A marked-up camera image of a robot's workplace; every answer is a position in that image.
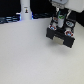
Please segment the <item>silver and white gripper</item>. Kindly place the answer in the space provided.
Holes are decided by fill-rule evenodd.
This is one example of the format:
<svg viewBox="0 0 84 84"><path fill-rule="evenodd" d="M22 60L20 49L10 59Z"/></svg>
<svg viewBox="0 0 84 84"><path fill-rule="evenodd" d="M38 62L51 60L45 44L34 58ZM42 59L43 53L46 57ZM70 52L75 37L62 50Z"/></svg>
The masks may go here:
<svg viewBox="0 0 84 84"><path fill-rule="evenodd" d="M74 9L74 4L73 4L73 1L72 0L50 0L50 2L52 3L52 5L54 7L58 7L60 9L64 9L64 8L67 8L67 9L70 9L68 10L68 13L66 14L66 17L64 19L64 29L66 28L66 20L68 19L70 13L71 13L71 10ZM55 27L58 27L58 13L59 11L53 15L53 20L54 20L54 26Z"/></svg>

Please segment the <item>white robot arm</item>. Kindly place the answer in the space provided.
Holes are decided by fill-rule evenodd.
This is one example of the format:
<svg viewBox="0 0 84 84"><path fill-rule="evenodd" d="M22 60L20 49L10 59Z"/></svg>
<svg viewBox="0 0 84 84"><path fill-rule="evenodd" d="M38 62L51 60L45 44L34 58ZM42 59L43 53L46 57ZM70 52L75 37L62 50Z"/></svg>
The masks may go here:
<svg viewBox="0 0 84 84"><path fill-rule="evenodd" d="M21 1L21 18L28 20L32 18L32 10L30 7L31 0L20 0ZM72 12L69 9L65 9L65 4L68 0L59 3L56 0L51 0L50 3L55 7L55 11L52 13L52 19L49 24L49 28L57 29L62 28L66 20L72 20Z"/></svg>

